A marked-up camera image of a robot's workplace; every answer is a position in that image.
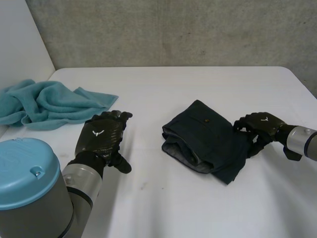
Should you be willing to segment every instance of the concrete wall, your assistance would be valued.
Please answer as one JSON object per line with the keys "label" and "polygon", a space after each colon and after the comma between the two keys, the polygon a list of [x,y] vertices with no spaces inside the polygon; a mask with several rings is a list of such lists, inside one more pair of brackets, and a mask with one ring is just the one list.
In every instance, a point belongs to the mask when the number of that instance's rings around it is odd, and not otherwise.
{"label": "concrete wall", "polygon": [[279,65],[317,96],[316,0],[26,0],[55,67]]}

